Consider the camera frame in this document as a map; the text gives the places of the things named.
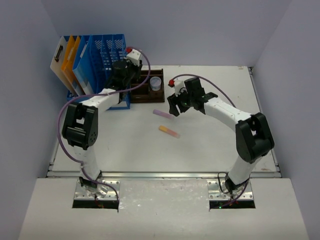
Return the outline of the pink eraser stick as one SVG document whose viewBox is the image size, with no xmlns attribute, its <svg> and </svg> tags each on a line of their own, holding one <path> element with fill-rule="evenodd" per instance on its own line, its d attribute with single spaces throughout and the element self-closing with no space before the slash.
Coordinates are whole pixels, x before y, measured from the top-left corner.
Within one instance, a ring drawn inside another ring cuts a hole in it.
<svg viewBox="0 0 320 240">
<path fill-rule="evenodd" d="M 167 118 L 167 119 L 173 119 L 173 117 L 174 117 L 173 115 L 171 115 L 169 113 L 166 113 L 166 112 L 163 112 L 163 111 L 158 110 L 158 109 L 154 109 L 152 113 L 155 114 L 155 115 Z"/>
</svg>

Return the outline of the small clear round container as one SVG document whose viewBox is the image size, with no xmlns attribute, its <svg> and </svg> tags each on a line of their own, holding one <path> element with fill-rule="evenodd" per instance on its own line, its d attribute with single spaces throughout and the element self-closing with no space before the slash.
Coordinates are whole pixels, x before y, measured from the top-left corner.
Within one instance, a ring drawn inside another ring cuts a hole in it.
<svg viewBox="0 0 320 240">
<path fill-rule="evenodd" d="M 162 80 L 158 76 L 153 76 L 149 80 L 150 88 L 152 91 L 157 92 L 161 89 L 162 86 Z"/>
</svg>

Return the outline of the blue folder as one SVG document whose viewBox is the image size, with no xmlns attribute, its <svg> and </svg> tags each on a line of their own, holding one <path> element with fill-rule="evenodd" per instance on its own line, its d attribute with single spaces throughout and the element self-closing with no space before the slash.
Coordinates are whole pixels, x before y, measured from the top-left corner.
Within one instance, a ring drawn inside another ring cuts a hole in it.
<svg viewBox="0 0 320 240">
<path fill-rule="evenodd" d="M 77 47 L 72 71 L 76 76 L 79 85 L 86 95 L 94 93 L 94 74 L 91 66 L 90 54 L 88 48 L 89 35 L 79 36 L 80 41 Z"/>
</svg>

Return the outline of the orange binder folder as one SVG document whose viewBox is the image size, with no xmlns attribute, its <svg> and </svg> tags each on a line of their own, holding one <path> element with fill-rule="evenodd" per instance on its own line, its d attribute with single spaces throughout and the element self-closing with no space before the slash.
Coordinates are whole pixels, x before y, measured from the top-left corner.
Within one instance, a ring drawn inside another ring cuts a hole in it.
<svg viewBox="0 0 320 240">
<path fill-rule="evenodd" d="M 72 92 L 74 96 L 81 96 L 84 94 L 84 91 L 76 75 L 73 72 L 73 66 L 75 63 L 75 58 L 76 58 L 80 41 L 81 41 L 81 38 L 79 36 L 75 38 L 74 36 L 71 35 L 69 37 L 64 59 L 61 66 L 62 73 L 66 77 L 68 83 L 70 83 L 71 85 L 70 92 Z"/>
</svg>

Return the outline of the white clipboard with metal clip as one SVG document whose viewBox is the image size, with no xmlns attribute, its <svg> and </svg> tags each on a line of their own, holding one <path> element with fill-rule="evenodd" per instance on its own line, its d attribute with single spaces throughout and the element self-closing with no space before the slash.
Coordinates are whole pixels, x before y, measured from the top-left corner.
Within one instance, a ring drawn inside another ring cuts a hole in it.
<svg viewBox="0 0 320 240">
<path fill-rule="evenodd" d="M 71 83 L 68 81 L 66 76 L 64 75 L 61 67 L 63 65 L 65 53 L 67 50 L 67 41 L 62 36 L 57 44 L 56 50 L 52 57 L 52 61 L 50 64 L 50 69 L 54 72 L 54 74 L 59 78 L 59 80 L 64 84 L 64 86 L 73 94 L 75 95 L 76 92 L 72 87 Z"/>
</svg>

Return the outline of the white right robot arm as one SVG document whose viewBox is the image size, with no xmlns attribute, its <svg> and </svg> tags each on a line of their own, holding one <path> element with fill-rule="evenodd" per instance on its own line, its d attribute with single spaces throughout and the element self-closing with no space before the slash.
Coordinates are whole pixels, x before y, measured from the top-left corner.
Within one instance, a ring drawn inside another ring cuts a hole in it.
<svg viewBox="0 0 320 240">
<path fill-rule="evenodd" d="M 199 77 L 171 79 L 168 86 L 174 89 L 174 93 L 167 98 L 170 114 L 177 117 L 193 108 L 234 131 L 238 157 L 226 174 L 223 191 L 227 196 L 235 196 L 248 181 L 260 159 L 275 147 L 266 116 L 261 112 L 253 114 L 242 111 L 223 101 L 217 94 L 205 92 Z"/>
</svg>

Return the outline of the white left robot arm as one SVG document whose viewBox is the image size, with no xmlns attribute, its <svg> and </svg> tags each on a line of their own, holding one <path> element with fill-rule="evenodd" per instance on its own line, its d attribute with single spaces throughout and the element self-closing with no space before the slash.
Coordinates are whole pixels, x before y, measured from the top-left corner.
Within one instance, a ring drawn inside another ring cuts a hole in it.
<svg viewBox="0 0 320 240">
<path fill-rule="evenodd" d="M 58 137 L 67 141 L 75 156 L 66 151 L 62 142 L 60 146 L 70 159 L 80 165 L 81 187 L 94 197 L 101 195 L 104 190 L 104 183 L 99 181 L 101 170 L 94 150 L 98 139 L 99 114 L 126 98 L 131 91 L 131 82 L 141 76 L 142 66 L 142 60 L 129 56 L 115 61 L 106 87 L 80 102 L 72 101 L 66 107 L 63 128 L 58 132 Z"/>
</svg>

